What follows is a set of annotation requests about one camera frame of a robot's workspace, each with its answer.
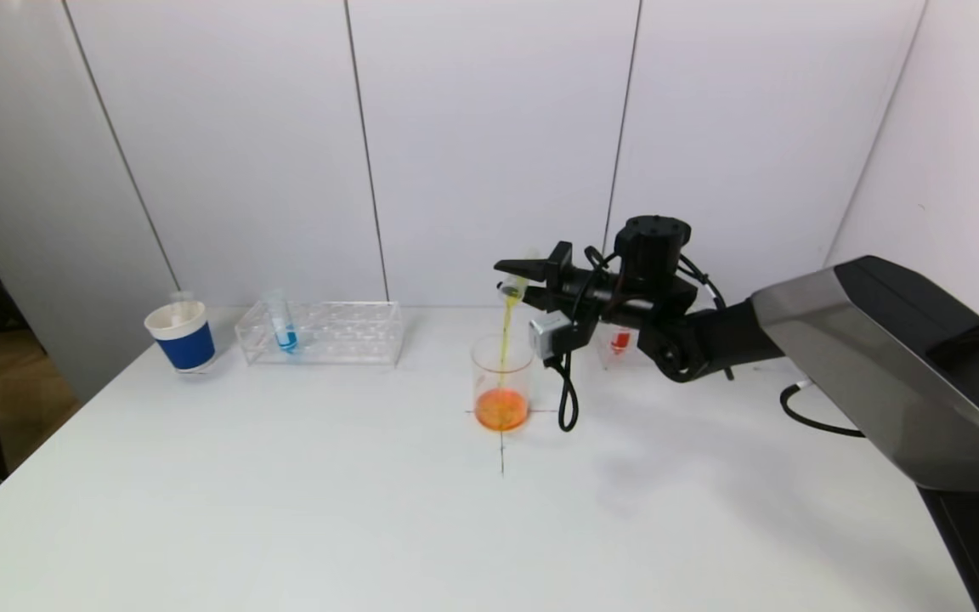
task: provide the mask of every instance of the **red liquid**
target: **red liquid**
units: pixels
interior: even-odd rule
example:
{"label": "red liquid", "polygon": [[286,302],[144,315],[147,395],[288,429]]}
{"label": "red liquid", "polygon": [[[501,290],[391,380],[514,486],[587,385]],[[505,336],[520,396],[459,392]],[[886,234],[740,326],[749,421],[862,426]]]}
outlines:
{"label": "red liquid", "polygon": [[614,336],[614,340],[610,341],[610,349],[614,351],[614,355],[621,355],[629,348],[629,332],[620,331]]}
{"label": "red liquid", "polygon": [[491,388],[475,400],[474,418],[486,429],[516,429],[528,421],[528,401],[511,388]]}

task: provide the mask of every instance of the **white wall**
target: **white wall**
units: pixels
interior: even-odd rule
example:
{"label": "white wall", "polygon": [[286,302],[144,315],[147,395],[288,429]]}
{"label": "white wall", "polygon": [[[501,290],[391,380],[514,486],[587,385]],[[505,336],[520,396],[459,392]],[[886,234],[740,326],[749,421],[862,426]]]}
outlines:
{"label": "white wall", "polygon": [[496,260],[602,245],[637,0],[357,0],[350,17],[393,299],[496,303]]}
{"label": "white wall", "polygon": [[874,254],[979,313],[979,3],[932,1],[830,263]]}
{"label": "white wall", "polygon": [[174,289],[59,3],[0,3],[0,275],[81,400]]}
{"label": "white wall", "polygon": [[922,0],[647,0],[607,248],[636,214],[693,226],[729,301],[823,267]]}
{"label": "white wall", "polygon": [[71,1],[180,286],[384,299],[339,1]]}

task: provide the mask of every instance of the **floor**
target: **floor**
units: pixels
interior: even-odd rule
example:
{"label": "floor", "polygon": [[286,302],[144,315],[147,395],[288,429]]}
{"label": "floor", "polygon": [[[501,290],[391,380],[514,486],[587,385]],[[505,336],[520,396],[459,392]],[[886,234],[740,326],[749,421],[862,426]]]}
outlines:
{"label": "floor", "polygon": [[0,437],[11,472],[81,407],[31,331],[0,334]]}

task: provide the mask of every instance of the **orange liquid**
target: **orange liquid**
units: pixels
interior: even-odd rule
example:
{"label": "orange liquid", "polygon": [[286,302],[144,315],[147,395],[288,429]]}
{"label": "orange liquid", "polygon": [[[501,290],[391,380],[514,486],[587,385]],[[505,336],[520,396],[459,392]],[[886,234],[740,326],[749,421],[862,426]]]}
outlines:
{"label": "orange liquid", "polygon": [[516,429],[528,421],[528,401],[511,388],[491,388],[474,402],[474,418],[494,431]]}

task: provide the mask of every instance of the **blue liquid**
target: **blue liquid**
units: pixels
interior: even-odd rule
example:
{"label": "blue liquid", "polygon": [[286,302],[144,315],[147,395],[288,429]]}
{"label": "blue liquid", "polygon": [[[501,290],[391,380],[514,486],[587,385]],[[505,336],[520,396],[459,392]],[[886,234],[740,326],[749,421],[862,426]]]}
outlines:
{"label": "blue liquid", "polygon": [[275,333],[275,340],[279,342],[279,349],[287,353],[292,353],[297,349],[297,334],[294,332],[294,326],[289,324],[286,326],[285,333]]}

